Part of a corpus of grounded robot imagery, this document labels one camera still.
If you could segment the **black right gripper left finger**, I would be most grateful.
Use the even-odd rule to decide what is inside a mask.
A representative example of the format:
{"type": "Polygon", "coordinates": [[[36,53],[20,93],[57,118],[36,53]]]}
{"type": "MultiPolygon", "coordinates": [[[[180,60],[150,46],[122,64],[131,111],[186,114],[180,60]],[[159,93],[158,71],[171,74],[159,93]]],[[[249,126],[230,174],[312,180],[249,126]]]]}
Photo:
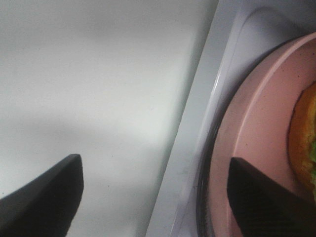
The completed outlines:
{"type": "Polygon", "coordinates": [[[0,200],[2,237],[64,237],[83,193],[81,156],[71,154],[0,200]]]}

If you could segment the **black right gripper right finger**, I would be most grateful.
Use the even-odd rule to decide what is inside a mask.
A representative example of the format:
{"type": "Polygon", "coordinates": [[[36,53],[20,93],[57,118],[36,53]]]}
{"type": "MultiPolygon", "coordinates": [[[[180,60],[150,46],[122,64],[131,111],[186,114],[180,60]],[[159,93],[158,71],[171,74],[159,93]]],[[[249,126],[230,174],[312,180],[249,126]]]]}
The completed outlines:
{"type": "Polygon", "coordinates": [[[232,158],[227,195],[244,237],[314,237],[316,207],[242,158],[232,158]]]}

